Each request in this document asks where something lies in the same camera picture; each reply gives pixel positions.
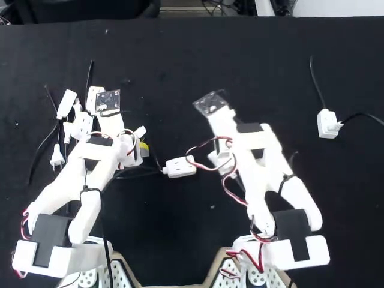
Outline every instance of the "black table surface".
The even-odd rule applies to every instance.
[[[55,174],[46,149],[26,186],[38,144],[54,125],[44,94],[65,88],[83,101],[92,85],[121,89],[125,125],[145,125],[164,161],[212,136],[191,103],[224,88],[245,122],[271,124],[294,170],[323,215],[328,266],[289,271],[299,287],[379,287],[384,171],[383,127],[361,118],[334,140],[319,139],[321,105],[339,118],[384,118],[384,18],[170,19],[0,27],[0,254],[4,287],[53,287],[57,279],[17,280],[11,251],[20,213]],[[202,151],[198,159],[204,158]],[[279,205],[272,198],[271,205]],[[106,195],[106,236],[144,285],[201,283],[217,250],[248,233],[245,209],[228,198],[216,173],[120,180]]]

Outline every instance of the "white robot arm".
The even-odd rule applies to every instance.
[[[233,249],[246,250],[257,259],[262,241],[263,261],[282,270],[329,263],[325,238],[310,233],[322,227],[321,213],[304,183],[293,174],[276,135],[268,124],[238,123],[235,111],[221,97],[223,93],[212,92],[194,106],[207,118],[215,136],[231,138],[230,147],[225,139],[218,139],[208,158],[224,175],[233,168],[229,159],[234,156],[245,188],[248,217],[261,231],[256,235],[259,241],[254,236],[242,237]],[[294,210],[271,213],[265,202],[267,191],[279,193]]]
[[[25,215],[32,237],[18,241],[15,270],[62,278],[106,263],[102,239],[89,236],[100,212],[101,192],[117,169],[143,161],[136,131],[124,126],[119,130],[113,137],[92,132],[81,138],[60,174],[28,206]],[[74,219],[52,215],[72,200],[81,201]]]

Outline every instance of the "yellow component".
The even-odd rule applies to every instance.
[[[147,151],[149,151],[149,146],[146,143],[144,143],[144,142],[140,142],[140,148],[144,148]]]

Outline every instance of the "white plug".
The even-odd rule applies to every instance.
[[[192,155],[187,156],[188,160],[194,162]],[[196,174],[196,167],[188,163],[185,157],[168,160],[163,168],[163,173],[168,174],[169,178],[185,177]]]
[[[64,144],[69,144],[71,141],[71,131],[73,127],[73,123],[63,122],[64,127]]]
[[[317,114],[317,129],[320,138],[336,138],[343,125],[341,122],[337,122],[336,114],[333,111],[323,109]]]
[[[74,116],[77,117],[79,113],[83,110],[82,105],[80,104],[80,101],[78,98],[76,98],[74,104],[73,104],[73,110],[74,110]]]
[[[55,144],[53,147],[53,154],[50,159],[50,164],[53,167],[53,171],[55,171],[55,166],[60,165],[60,168],[62,168],[62,165],[64,163],[65,163],[64,157],[60,152],[60,144]]]
[[[72,109],[74,100],[76,99],[77,94],[69,89],[65,90],[64,96],[60,102],[57,118],[61,120],[64,117],[67,117]]]

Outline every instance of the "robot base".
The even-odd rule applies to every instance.
[[[225,251],[228,248],[221,248],[208,272],[205,281],[202,284],[190,285],[188,288],[241,288],[239,279],[229,279],[219,273],[220,268],[224,268],[234,274],[240,274],[236,262],[232,258],[228,258]],[[112,274],[114,288],[145,288],[134,276],[132,270],[128,266],[125,259],[119,254],[112,255]],[[270,267],[265,267],[265,272],[260,274],[256,269],[250,269],[247,278],[247,287],[267,287],[267,288],[286,288],[289,286],[290,278],[283,271],[276,271]],[[71,274],[65,277],[59,287],[65,288],[110,288],[109,274],[107,266],[93,269],[90,271]],[[156,286],[156,288],[182,288],[183,286]]]

